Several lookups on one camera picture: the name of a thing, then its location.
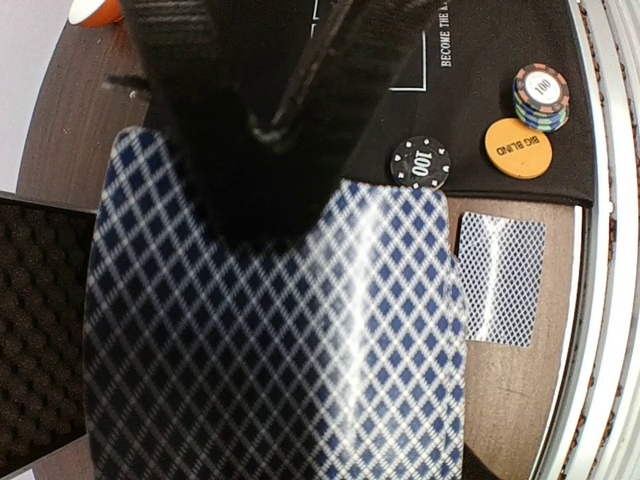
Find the orange big blind button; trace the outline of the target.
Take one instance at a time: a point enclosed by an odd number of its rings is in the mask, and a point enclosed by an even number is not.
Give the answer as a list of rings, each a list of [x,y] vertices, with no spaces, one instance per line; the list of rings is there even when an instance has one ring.
[[[502,118],[486,130],[484,147],[491,163],[505,175],[530,180],[551,166],[553,148],[546,134],[517,118]]]

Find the black 100 poker chip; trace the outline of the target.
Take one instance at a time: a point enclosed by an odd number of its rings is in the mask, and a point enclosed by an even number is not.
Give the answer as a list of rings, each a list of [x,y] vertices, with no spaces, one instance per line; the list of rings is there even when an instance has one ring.
[[[412,189],[441,189],[451,170],[448,149],[427,136],[403,140],[393,151],[389,162],[392,179]]]

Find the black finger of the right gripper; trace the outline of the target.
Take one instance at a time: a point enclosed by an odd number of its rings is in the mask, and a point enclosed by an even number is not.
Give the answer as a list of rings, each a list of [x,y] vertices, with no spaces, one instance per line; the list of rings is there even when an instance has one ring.
[[[231,242],[298,237],[434,18],[435,1],[339,1],[309,40],[269,120],[240,94],[210,1],[122,5],[210,228]]]

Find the blue playing card deck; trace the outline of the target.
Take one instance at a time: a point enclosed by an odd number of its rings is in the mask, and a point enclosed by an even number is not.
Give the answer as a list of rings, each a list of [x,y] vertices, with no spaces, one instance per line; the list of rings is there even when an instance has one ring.
[[[116,137],[84,315],[99,479],[458,479],[466,302],[446,197],[343,182],[285,242],[211,234],[159,132]]]

